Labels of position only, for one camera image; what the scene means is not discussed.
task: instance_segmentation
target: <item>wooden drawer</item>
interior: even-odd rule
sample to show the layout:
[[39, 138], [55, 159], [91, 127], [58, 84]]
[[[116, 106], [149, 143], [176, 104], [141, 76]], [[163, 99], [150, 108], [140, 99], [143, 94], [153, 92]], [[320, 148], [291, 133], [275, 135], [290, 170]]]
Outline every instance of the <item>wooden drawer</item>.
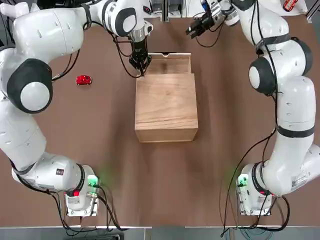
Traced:
[[153, 54], [136, 81], [135, 132], [141, 143], [189, 142], [198, 130], [191, 55]]

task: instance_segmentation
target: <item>brown table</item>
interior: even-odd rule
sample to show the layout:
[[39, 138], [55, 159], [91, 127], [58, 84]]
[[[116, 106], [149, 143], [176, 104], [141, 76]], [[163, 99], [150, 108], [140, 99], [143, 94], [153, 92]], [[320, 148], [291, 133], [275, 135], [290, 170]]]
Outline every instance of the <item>brown table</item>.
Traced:
[[[313, 51], [308, 77], [318, 91], [320, 54], [313, 26], [304, 16], [287, 20], [291, 35]], [[253, 90], [248, 79], [256, 55], [241, 26], [225, 26], [216, 46], [207, 49], [185, 35], [190, 22], [153, 19], [148, 46], [150, 52], [192, 53], [199, 120], [194, 142], [138, 142], [134, 131], [136, 81], [127, 76], [111, 37], [99, 27], [86, 32], [74, 69], [54, 84], [52, 104], [35, 117], [46, 136], [48, 152], [92, 166], [110, 186], [122, 226], [221, 226], [221, 186], [223, 211], [227, 184], [238, 161], [274, 127], [273, 101]], [[209, 44], [215, 38], [216, 33], [207, 32], [199, 40]], [[129, 52], [129, 46], [123, 47]], [[54, 72], [62, 71], [67, 62], [67, 57], [54, 61]], [[91, 86], [75, 84], [76, 76], [83, 74], [93, 77]], [[316, 121], [315, 143], [320, 144], [320, 114]], [[262, 145], [255, 148], [245, 164], [260, 161], [262, 149]], [[0, 226], [60, 226], [53, 199], [17, 184], [3, 153], [0, 159]], [[288, 195], [289, 225], [320, 226], [319, 183], [316, 179]], [[280, 225], [277, 208], [273, 212], [261, 223]], [[239, 220], [240, 225], [253, 221], [248, 217]], [[103, 205], [98, 217], [84, 219], [83, 224], [105, 226]], [[227, 224], [235, 225], [230, 208]]]

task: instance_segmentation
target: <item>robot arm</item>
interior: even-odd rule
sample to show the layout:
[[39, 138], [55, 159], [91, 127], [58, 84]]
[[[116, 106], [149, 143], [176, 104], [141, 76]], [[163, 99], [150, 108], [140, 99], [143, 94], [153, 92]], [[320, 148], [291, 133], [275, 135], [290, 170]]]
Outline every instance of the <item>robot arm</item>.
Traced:
[[[0, 11], [16, 18], [15, 47], [0, 49], [0, 148], [11, 161], [12, 176], [41, 191], [66, 192], [72, 216], [91, 216], [97, 207], [97, 200], [89, 194], [98, 191], [93, 187], [98, 184], [94, 171], [65, 156], [47, 153], [46, 138], [31, 114], [44, 111], [52, 100], [49, 62], [78, 51], [84, 28], [91, 21], [117, 36], [136, 40], [139, 46], [153, 27], [144, 22], [139, 0], [98, 0], [89, 6], [45, 10], [33, 5], [31, 12], [22, 2], [1, 4]], [[147, 49], [134, 49], [132, 58], [144, 64]]]
[[[233, 16], [236, 21], [235, 10], [245, 37], [261, 52], [249, 68], [252, 87], [267, 96], [277, 94], [276, 143], [272, 155], [264, 166], [261, 162], [246, 165], [236, 181], [241, 214], [259, 215], [262, 207], [264, 214], [271, 206], [269, 193], [289, 194], [320, 175], [320, 147], [313, 144], [315, 88], [304, 76], [312, 66], [312, 53], [303, 41], [290, 37], [288, 23], [281, 16], [257, 0], [218, 0], [211, 9], [217, 3], [221, 11], [215, 14], [211, 11], [212, 25], [216, 25], [221, 13], [226, 19]], [[205, 22], [202, 19], [197, 22], [199, 29], [203, 29]]]

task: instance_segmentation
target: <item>black cable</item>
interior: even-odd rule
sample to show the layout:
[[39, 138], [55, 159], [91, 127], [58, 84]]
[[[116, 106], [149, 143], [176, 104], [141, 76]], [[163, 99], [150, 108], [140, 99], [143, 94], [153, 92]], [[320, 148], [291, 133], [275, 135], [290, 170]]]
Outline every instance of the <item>black cable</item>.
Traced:
[[227, 196], [226, 196], [226, 199], [225, 199], [223, 232], [222, 232], [222, 234], [220, 235], [221, 238], [223, 238], [224, 234], [225, 234], [226, 231], [227, 231], [227, 230], [226, 230], [226, 220], [227, 220], [228, 197], [229, 197], [230, 188], [231, 188], [232, 182], [233, 182], [233, 180], [234, 180], [234, 178], [235, 178], [235, 175], [236, 175], [236, 173], [237, 173], [237, 170], [238, 170], [240, 164], [241, 164], [241, 163], [243, 162], [243, 160], [245, 159], [245, 157], [248, 155], [248, 153], [249, 153], [255, 146], [257, 146], [257, 145], [263, 143], [264, 141], [266, 141], [269, 137], [270, 137], [270, 135], [267, 136], [267, 137], [265, 137], [264, 139], [256, 142], [254, 145], [252, 145], [252, 146], [249, 148], [249, 150], [246, 151], [246, 153], [243, 155], [243, 157], [241, 158], [241, 160], [239, 161], [238, 165], [236, 166], [236, 168], [235, 168], [235, 170], [234, 170], [234, 172], [233, 172], [233, 175], [232, 175], [231, 180], [230, 180], [230, 183], [229, 183], [228, 191], [227, 191]]
[[3, 23], [3, 27], [4, 27], [4, 32], [5, 32], [6, 45], [9, 45], [7, 28], [6, 28], [6, 25], [5, 25], [4, 17], [2, 16], [1, 13], [0, 13], [0, 15], [1, 15], [2, 23]]
[[196, 42], [197, 42], [201, 47], [204, 47], [204, 48], [212, 48], [214, 45], [216, 45], [216, 43], [217, 43], [218, 40], [219, 40], [219, 37], [220, 37], [220, 34], [221, 34], [221, 30], [222, 30], [222, 28], [224, 27], [224, 23], [225, 23], [225, 22], [223, 21], [223, 22], [216, 28], [216, 30], [219, 29], [219, 28], [220, 28], [220, 30], [219, 30], [218, 36], [216, 37], [216, 40], [214, 41], [213, 44], [211, 44], [211, 45], [209, 45], [209, 46], [203, 45], [203, 44], [201, 44], [201, 43], [199, 42], [197, 36], [195, 37]]
[[128, 230], [127, 228], [121, 228], [118, 224], [118, 222], [116, 221], [114, 215], [112, 214], [112, 211], [109, 207], [109, 205], [107, 204], [106, 200], [103, 199], [103, 197], [101, 197], [100, 195], [97, 195], [97, 198], [101, 200], [101, 202], [103, 202], [103, 204], [105, 205], [106, 207], [106, 210], [109, 212], [110, 214], [110, 217], [112, 219], [112, 222], [114, 223], [114, 226], [116, 227], [116, 229], [118, 229], [119, 231], [126, 231]]
[[285, 196], [281, 196], [281, 198], [285, 201], [286, 209], [287, 209], [286, 218], [285, 218], [285, 221], [282, 224], [282, 226], [279, 228], [268, 228], [268, 227], [259, 226], [259, 227], [257, 227], [258, 229], [266, 230], [269, 232], [280, 232], [286, 228], [286, 226], [288, 225], [288, 222], [289, 222], [289, 218], [290, 218], [290, 204]]
[[[262, 34], [262, 31], [261, 31], [261, 25], [260, 25], [260, 7], [259, 7], [259, 2], [258, 0], [255, 0], [254, 2], [254, 7], [257, 6], [257, 23], [258, 23], [258, 30], [259, 30], [259, 34], [260, 34], [260, 37], [261, 37], [261, 40], [264, 41], [264, 37], [263, 37], [263, 34]], [[273, 69], [273, 75], [274, 75], [274, 83], [275, 83], [275, 97], [272, 96], [272, 98], [274, 99], [274, 108], [275, 108], [275, 125], [276, 127], [278, 126], [278, 79], [277, 79], [277, 72], [276, 72], [276, 67], [275, 67], [275, 63], [274, 63], [274, 60], [272, 58], [272, 55], [271, 55], [271, 52], [268, 48], [268, 46], [266, 44], [264, 44], [264, 47], [268, 53], [268, 56], [270, 58], [270, 61], [271, 61], [271, 65], [272, 65], [272, 69]], [[272, 137], [273, 134], [275, 134], [276, 132], [276, 129], [274, 130], [274, 132], [267, 138], [268, 142], [270, 140], [270, 138]], [[290, 205], [289, 205], [289, 202], [288, 200], [282, 196], [282, 198], [284, 199], [286, 205], [287, 205], [287, 216], [286, 216], [286, 220], [285, 222], [283, 223], [283, 225], [280, 227], [280, 228], [267, 228], [267, 227], [258, 227], [258, 229], [261, 229], [261, 230], [266, 230], [266, 231], [270, 231], [270, 232], [279, 232], [281, 230], [283, 230], [287, 225], [288, 225], [288, 222], [289, 222], [289, 218], [290, 218]]]
[[[260, 25], [260, 7], [259, 7], [259, 2], [258, 0], [255, 0], [255, 4], [257, 4], [256, 6], [256, 10], [257, 10], [257, 21], [258, 21], [258, 29], [259, 29], [259, 34], [260, 34], [260, 37], [262, 39], [262, 41], [264, 41], [264, 36], [262, 34], [262, 31], [261, 31], [261, 25]], [[274, 75], [274, 83], [275, 83], [275, 103], [274, 103], [274, 108], [275, 108], [275, 111], [274, 111], [274, 117], [275, 117], [275, 125], [276, 127], [278, 126], [278, 78], [277, 78], [277, 71], [276, 71], [276, 66], [275, 66], [275, 63], [274, 63], [274, 60], [272, 58], [272, 55], [271, 55], [271, 52], [268, 48], [268, 46], [265, 44], [264, 45], [267, 53], [268, 53], [268, 56], [270, 58], [270, 61], [271, 61], [271, 65], [272, 65], [272, 69], [273, 69], [273, 75]]]
[[257, 2], [255, 1], [254, 6], [253, 6], [252, 17], [251, 17], [251, 24], [250, 24], [250, 35], [251, 35], [251, 40], [252, 40], [253, 45], [256, 45], [255, 40], [254, 40], [254, 36], [252, 33], [253, 24], [254, 24], [254, 17], [255, 17], [255, 12], [256, 12], [256, 4], [257, 4]]
[[185, 5], [185, 17], [187, 18], [187, 0], [184, 0], [184, 5]]
[[268, 215], [268, 214], [271, 213], [271, 211], [272, 211], [272, 209], [274, 208], [274, 205], [275, 205], [275, 203], [277, 202], [277, 200], [278, 200], [278, 197], [276, 196], [275, 199], [274, 199], [274, 201], [273, 201], [273, 203], [271, 204], [268, 212], [266, 213], [266, 215]]
[[63, 78], [65, 75], [67, 75], [74, 68], [74, 66], [75, 66], [75, 64], [76, 64], [76, 62], [78, 60], [79, 53], [80, 53], [80, 49], [77, 51], [75, 59], [74, 59], [72, 65], [71, 65], [71, 67], [67, 71], [65, 71], [62, 75], [59, 75], [58, 77], [53, 78], [52, 79], [53, 82], [57, 81], [58, 79]]
[[5, 20], [5, 24], [6, 24], [6, 29], [7, 29], [7, 31], [8, 31], [8, 33], [9, 33], [9, 37], [10, 37], [10, 39], [11, 39], [11, 42], [13, 43], [13, 44], [16, 44], [15, 43], [15, 40], [14, 40], [14, 37], [13, 37], [13, 34], [11, 33], [11, 30], [10, 30], [10, 23], [9, 23], [9, 21], [11, 21], [12, 23], [14, 23], [14, 21], [10, 18], [10, 17], [6, 17], [6, 20]]
[[[97, 22], [97, 21], [92, 21], [92, 23], [98, 24], [98, 25], [100, 25], [101, 27], [103, 27], [103, 25], [102, 25], [101, 23]], [[88, 24], [88, 22], [86, 22], [86, 23], [83, 25], [82, 28], [85, 29], [85, 27], [86, 27], [87, 24]], [[54, 77], [54, 78], [52, 79], [53, 82], [57, 81], [58, 79], [63, 78], [65, 75], [67, 75], [67, 74], [74, 68], [74, 66], [75, 66], [75, 64], [76, 64], [76, 62], [77, 62], [77, 60], [78, 60], [79, 53], [80, 53], [80, 49], [77, 51], [76, 56], [75, 56], [75, 59], [74, 59], [72, 65], [71, 65], [71, 67], [68, 69], [68, 67], [69, 67], [69, 65], [70, 65], [71, 57], [72, 57], [72, 54], [71, 54], [66, 69], [62, 72], [62, 74], [60, 74], [60, 75], [57, 76], [57, 77]]]

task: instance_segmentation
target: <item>toy car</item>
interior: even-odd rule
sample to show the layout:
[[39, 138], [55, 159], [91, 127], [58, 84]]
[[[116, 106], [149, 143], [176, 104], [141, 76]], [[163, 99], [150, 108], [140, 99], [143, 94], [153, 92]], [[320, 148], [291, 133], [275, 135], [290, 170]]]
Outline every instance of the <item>toy car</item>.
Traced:
[[75, 80], [77, 85], [90, 85], [92, 84], [92, 78], [87, 75], [78, 76]]

